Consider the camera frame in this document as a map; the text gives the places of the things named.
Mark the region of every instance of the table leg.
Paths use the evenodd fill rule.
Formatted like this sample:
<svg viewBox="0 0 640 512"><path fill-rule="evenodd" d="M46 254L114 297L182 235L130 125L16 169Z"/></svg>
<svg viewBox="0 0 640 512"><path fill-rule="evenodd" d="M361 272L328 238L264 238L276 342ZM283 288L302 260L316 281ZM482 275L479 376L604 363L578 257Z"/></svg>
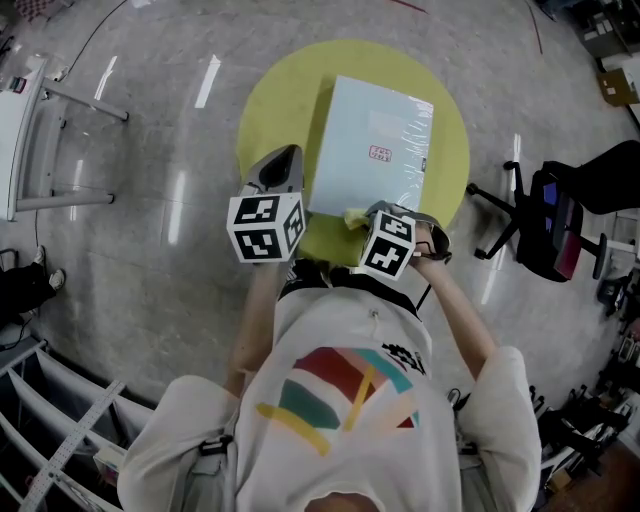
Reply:
<svg viewBox="0 0 640 512"><path fill-rule="evenodd" d="M70 99L87 107L95 108L96 110L100 110L105 114L109 114L110 116L122 119L123 121L129 120L129 112L113 107L108 103L105 103L104 101L96 100L94 98L91 98L90 96L77 93L73 89L62 85L59 82L54 82L53 80L45 78L42 82L42 87L47 91L52 92L53 94L63 96L64 98Z"/></svg>
<svg viewBox="0 0 640 512"><path fill-rule="evenodd" d="M64 196L34 197L29 199L18 199L16 205L17 212L28 210L42 210L44 208L62 208L65 206L82 206L85 204L111 204L115 200L113 194L91 193L91 194L69 194Z"/></svg>

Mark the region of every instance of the chair backrest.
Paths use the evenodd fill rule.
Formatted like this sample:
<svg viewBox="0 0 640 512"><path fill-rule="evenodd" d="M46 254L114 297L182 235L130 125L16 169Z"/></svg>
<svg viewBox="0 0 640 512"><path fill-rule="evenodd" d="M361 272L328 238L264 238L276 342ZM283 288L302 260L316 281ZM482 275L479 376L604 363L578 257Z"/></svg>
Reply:
<svg viewBox="0 0 640 512"><path fill-rule="evenodd" d="M596 215L640 208L640 142L636 140L622 142L577 168L545 162L542 171Z"/></svg>

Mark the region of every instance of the light blue box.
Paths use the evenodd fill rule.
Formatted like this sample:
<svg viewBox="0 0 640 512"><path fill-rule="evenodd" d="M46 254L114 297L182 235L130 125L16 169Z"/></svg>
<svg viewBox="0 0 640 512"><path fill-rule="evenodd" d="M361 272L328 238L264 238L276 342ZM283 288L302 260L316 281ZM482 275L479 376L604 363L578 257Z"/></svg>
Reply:
<svg viewBox="0 0 640 512"><path fill-rule="evenodd" d="M417 210L433 105L338 76L308 209L337 217L380 200Z"/></svg>

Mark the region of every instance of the white table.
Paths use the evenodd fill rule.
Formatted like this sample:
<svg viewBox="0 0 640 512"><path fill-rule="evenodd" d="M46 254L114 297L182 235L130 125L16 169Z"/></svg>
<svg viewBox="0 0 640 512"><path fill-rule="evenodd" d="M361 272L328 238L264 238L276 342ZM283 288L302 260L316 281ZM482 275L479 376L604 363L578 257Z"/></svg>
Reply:
<svg viewBox="0 0 640 512"><path fill-rule="evenodd" d="M104 112L122 121L129 113L90 96L45 78L47 61L41 63L24 78L21 94L0 92L0 219L12 221L16 212L108 204L115 199L107 192L53 195L55 157L64 118L64 100L71 100ZM43 99L44 91L59 98ZM40 195L24 197L27 171L40 176Z"/></svg>

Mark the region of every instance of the checkered cloth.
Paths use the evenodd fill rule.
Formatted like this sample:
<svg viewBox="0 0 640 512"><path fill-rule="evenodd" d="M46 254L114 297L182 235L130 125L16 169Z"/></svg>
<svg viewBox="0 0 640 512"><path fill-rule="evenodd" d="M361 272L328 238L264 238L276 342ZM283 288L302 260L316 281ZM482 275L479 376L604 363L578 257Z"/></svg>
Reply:
<svg viewBox="0 0 640 512"><path fill-rule="evenodd" d="M56 0L16 0L16 10L31 23L38 15Z"/></svg>

